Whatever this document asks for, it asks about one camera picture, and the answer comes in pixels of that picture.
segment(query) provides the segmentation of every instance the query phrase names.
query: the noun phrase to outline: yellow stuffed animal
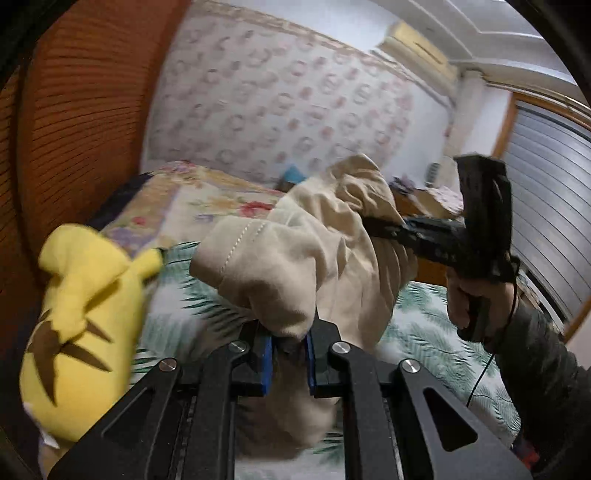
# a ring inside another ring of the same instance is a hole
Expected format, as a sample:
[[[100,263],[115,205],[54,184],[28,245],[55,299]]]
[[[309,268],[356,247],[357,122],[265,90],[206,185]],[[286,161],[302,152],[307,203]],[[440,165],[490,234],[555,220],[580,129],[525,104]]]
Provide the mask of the yellow stuffed animal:
[[[143,281],[157,249],[133,261],[104,236],[61,225],[39,266],[52,278],[22,362],[27,410],[49,434],[75,442],[125,393],[143,320]]]

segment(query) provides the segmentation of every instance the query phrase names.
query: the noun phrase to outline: silver bolt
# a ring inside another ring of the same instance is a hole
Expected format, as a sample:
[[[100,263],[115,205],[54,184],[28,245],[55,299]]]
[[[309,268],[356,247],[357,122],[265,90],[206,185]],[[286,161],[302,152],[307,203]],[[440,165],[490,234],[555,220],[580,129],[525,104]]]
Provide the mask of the silver bolt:
[[[333,343],[332,349],[334,353],[349,353],[351,346],[347,342],[336,342]]]
[[[413,358],[402,361],[402,368],[410,374],[415,374],[421,369],[421,364]]]
[[[158,368],[163,372],[171,372],[176,370],[177,361],[174,358],[165,358],[158,363]]]
[[[228,348],[233,353],[244,353],[246,352],[246,344],[240,340],[236,340],[235,342],[230,343]]]

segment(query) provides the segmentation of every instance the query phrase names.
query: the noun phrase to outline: bed sheet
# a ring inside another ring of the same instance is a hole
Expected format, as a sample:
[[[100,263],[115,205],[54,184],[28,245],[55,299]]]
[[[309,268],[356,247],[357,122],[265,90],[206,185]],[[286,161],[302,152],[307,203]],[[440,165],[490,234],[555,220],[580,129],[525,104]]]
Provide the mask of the bed sheet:
[[[218,217],[264,218],[281,195],[204,167],[173,162],[155,172],[120,217],[104,230],[131,255],[148,246],[176,245],[167,253],[151,297],[130,386],[161,358],[172,355],[186,361],[203,355],[220,341],[231,339],[237,327],[250,319],[247,310],[231,305],[215,289],[190,277],[189,261]],[[178,245],[187,240],[192,242]],[[212,332],[216,336],[213,343]],[[446,289],[417,282],[400,291],[375,354],[392,363],[409,357],[418,359],[462,401],[489,358],[479,344],[457,337],[446,313]],[[511,444],[519,430],[519,417],[494,362],[470,409],[506,445]],[[240,418],[237,424],[238,429],[245,428],[240,426]],[[338,421],[320,444],[295,459],[240,458],[235,468],[239,480],[342,479],[342,425]]]

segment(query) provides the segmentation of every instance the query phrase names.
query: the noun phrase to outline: person's arm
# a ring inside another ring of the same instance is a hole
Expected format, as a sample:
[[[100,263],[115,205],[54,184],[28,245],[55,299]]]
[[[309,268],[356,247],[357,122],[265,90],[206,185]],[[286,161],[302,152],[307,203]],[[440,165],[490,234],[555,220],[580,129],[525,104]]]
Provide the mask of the person's arm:
[[[541,463],[574,465],[572,443],[591,434],[591,373],[577,365],[541,312],[519,304],[504,335],[513,302],[513,285],[469,281],[448,271],[448,314],[458,327],[469,323],[466,293],[491,299],[485,346],[495,352],[503,383],[521,417],[525,438]]]

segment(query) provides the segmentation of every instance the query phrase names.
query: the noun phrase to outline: white ceiling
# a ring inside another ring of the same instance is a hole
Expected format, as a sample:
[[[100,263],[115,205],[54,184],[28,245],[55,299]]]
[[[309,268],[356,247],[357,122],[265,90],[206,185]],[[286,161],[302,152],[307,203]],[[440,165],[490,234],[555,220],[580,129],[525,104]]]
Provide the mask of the white ceiling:
[[[374,0],[419,30],[454,64],[495,81],[585,99],[554,50],[504,0]]]

